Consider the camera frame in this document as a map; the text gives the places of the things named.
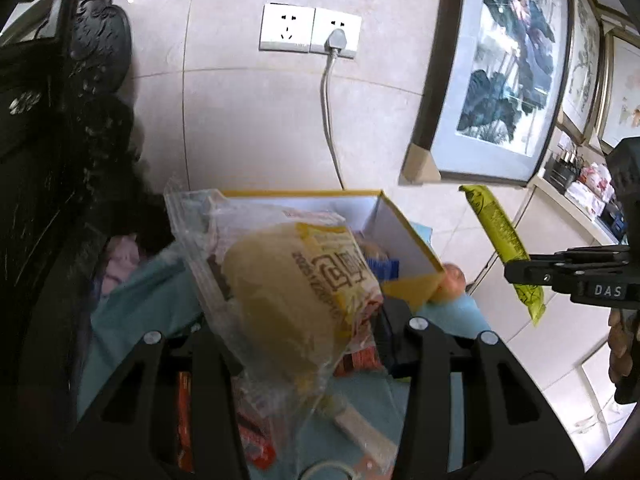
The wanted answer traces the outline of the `person's right hand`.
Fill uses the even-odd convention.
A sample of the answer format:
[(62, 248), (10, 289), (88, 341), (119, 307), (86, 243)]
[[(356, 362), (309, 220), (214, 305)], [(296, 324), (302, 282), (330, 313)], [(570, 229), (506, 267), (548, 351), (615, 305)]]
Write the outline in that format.
[(625, 332), (624, 319), (620, 310), (611, 310), (608, 326), (610, 326), (608, 332), (608, 348), (610, 348), (608, 377), (614, 385), (618, 385), (632, 370), (631, 339)]

